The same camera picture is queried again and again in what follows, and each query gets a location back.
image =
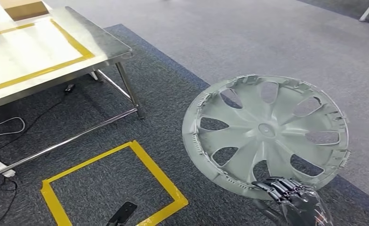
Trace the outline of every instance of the yellow tape outline on floor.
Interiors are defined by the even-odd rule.
[[[87,166],[97,160],[100,160],[110,154],[113,154],[119,150],[122,150],[125,147],[130,147],[132,151],[138,156],[138,158],[142,161],[142,163],[148,168],[148,170],[155,176],[158,182],[162,185],[162,187],[168,192],[170,196],[173,198],[173,202],[168,206],[162,208],[157,211],[149,218],[143,220],[138,224],[138,226],[151,226],[156,225],[164,219],[168,218],[175,212],[179,211],[181,208],[189,204],[188,200],[183,196],[183,194],[179,191],[179,189],[172,183],[172,181],[165,175],[165,173],[158,167],[158,165],[152,160],[152,158],[146,153],[146,151],[140,146],[140,144],[133,140],[127,142],[123,145],[120,145],[110,151],[107,151],[103,154],[100,154],[94,158],[91,158],[77,166],[74,166],[62,173],[59,173],[49,179],[43,180],[43,187],[40,192],[43,195],[43,198],[50,209],[51,214],[53,215],[57,225],[59,226],[71,226],[72,223],[69,220],[65,210],[63,209],[60,201],[58,200],[56,194],[50,186],[50,183],[60,179],[80,168]]]
[[[64,30],[60,25],[58,25],[53,19],[50,19],[50,22],[65,37],[65,39],[68,41],[68,43],[70,43],[70,45],[74,49],[76,49],[82,56],[79,57],[79,58],[76,58],[76,59],[58,64],[58,65],[49,67],[49,68],[46,68],[46,69],[31,73],[31,74],[21,76],[19,78],[16,78],[16,79],[4,82],[4,83],[0,83],[0,89],[8,87],[8,86],[15,85],[17,83],[20,83],[20,82],[23,82],[23,81],[26,81],[26,80],[29,80],[29,79],[33,79],[33,78],[38,77],[40,75],[56,71],[58,69],[70,66],[72,64],[75,64],[75,63],[78,63],[78,62],[81,62],[81,61],[84,61],[84,60],[87,60],[87,59],[90,59],[90,58],[93,58],[95,56],[86,47],[84,47],[82,44],[80,44],[78,41],[76,41],[76,39],[74,37],[72,37],[66,30]],[[35,23],[31,23],[31,24],[22,25],[22,26],[15,27],[15,28],[6,29],[6,30],[3,30],[3,31],[0,31],[0,34],[7,33],[7,32],[10,32],[10,31],[19,30],[19,29],[24,29],[26,27],[30,27],[30,26],[34,26],[34,25],[35,25]]]

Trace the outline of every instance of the table top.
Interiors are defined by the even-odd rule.
[[[0,23],[0,106],[132,57],[70,7]]]

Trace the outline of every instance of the black cable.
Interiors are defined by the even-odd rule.
[[[13,198],[11,199],[11,202],[10,202],[10,204],[8,205],[8,208],[7,208],[6,212],[4,212],[3,216],[1,216],[1,217],[0,217],[0,222],[4,219],[4,217],[6,217],[6,215],[7,215],[7,214],[8,214],[8,212],[10,211],[11,206],[13,205],[13,202],[14,202],[14,200],[16,199],[16,196],[17,196],[17,189],[18,189],[18,184],[17,184],[17,182],[15,182],[14,180],[10,180],[10,179],[8,179],[8,180],[14,183],[14,189],[8,189],[8,190],[2,190],[2,189],[1,189],[1,191],[14,191],[14,196],[13,196]]]
[[[56,103],[56,104],[54,104],[53,106],[51,106],[49,109],[47,109],[47,110],[45,110],[42,114],[40,114],[38,117],[36,117],[36,119],[32,122],[32,124],[22,133],[22,134],[20,134],[19,136],[17,136],[14,140],[12,140],[12,141],[10,141],[10,142],[8,142],[7,144],[5,144],[5,145],[2,145],[1,147],[0,147],[0,149],[2,149],[2,148],[4,148],[4,147],[6,147],[7,145],[9,145],[9,144],[11,144],[11,143],[13,143],[13,142],[15,142],[16,140],[18,140],[19,138],[21,138],[23,135],[25,135],[27,132],[28,132],[28,130],[32,127],[32,126],[34,126],[35,125],[35,123],[36,123],[36,121],[37,120],[39,120],[44,114],[46,114],[47,112],[49,112],[50,110],[52,110],[53,108],[55,108],[55,107],[57,107],[59,104],[61,104],[64,100],[65,100],[65,96],[67,96],[67,94],[65,94],[64,96],[63,96],[63,98],[58,102],[58,103]]]

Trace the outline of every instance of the cardboard box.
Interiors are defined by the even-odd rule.
[[[48,14],[41,0],[0,0],[0,5],[14,21]]]

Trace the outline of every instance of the wheel cover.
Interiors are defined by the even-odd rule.
[[[277,84],[272,103],[260,96],[263,82]],[[241,109],[225,103],[221,93],[226,89],[238,96]],[[311,97],[320,100],[320,107],[305,116],[295,115],[294,108]],[[203,117],[222,121],[228,127],[202,128]],[[338,141],[317,145],[306,138],[312,131],[336,132]],[[286,77],[245,75],[210,86],[187,109],[182,135],[191,160],[208,179],[250,198],[270,199],[251,184],[256,181],[253,168],[262,160],[266,160],[271,176],[296,178],[319,189],[335,177],[349,157],[347,124],[337,105],[315,86]],[[237,151],[219,165],[213,157],[225,147]],[[294,154],[323,172],[310,176],[298,171],[290,164]]]

